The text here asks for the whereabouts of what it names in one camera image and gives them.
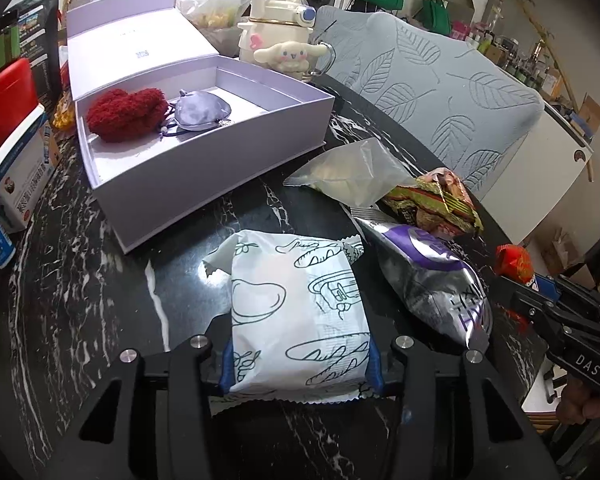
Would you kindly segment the person's right hand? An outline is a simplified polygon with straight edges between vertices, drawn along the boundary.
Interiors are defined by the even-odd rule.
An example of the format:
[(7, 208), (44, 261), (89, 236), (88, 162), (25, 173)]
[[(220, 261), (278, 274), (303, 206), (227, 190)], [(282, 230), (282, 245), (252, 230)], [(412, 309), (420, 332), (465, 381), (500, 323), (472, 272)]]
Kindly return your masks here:
[(586, 420), (600, 419), (600, 397), (580, 379), (568, 376), (556, 408), (558, 422), (564, 425), (581, 425)]

